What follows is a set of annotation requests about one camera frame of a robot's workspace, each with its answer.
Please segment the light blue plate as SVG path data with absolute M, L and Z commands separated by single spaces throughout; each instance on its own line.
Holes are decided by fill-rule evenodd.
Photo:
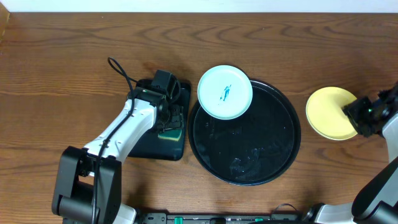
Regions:
M 253 90 L 248 76 L 230 65 L 207 70 L 198 82 L 200 106 L 216 119 L 229 120 L 243 115 L 252 102 Z

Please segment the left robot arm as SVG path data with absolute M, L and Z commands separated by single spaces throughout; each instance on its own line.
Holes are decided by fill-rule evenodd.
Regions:
M 137 210 L 121 201 L 122 166 L 146 140 L 150 150 L 182 142 L 185 92 L 136 88 L 116 119 L 83 148 L 61 155 L 52 212 L 64 223 L 134 223 Z

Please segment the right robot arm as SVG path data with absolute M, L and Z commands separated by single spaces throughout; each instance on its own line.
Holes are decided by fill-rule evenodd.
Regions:
M 364 97 L 343 107 L 357 132 L 382 136 L 389 164 L 357 194 L 352 203 L 314 205 L 302 217 L 309 223 L 397 223 L 397 97 Z

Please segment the yellow plate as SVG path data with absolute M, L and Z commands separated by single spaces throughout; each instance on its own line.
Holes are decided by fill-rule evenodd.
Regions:
M 343 141 L 357 135 L 357 131 L 344 114 L 344 106 L 357 99 L 343 88 L 328 86 L 310 95 L 305 113 L 310 126 L 321 136 Z

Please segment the green scouring sponge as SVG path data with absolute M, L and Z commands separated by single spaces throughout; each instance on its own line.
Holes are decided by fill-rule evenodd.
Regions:
M 165 131 L 163 133 L 158 134 L 159 139 L 168 140 L 168 141 L 176 141 L 178 142 L 182 136 L 181 129 L 173 129 L 169 131 Z

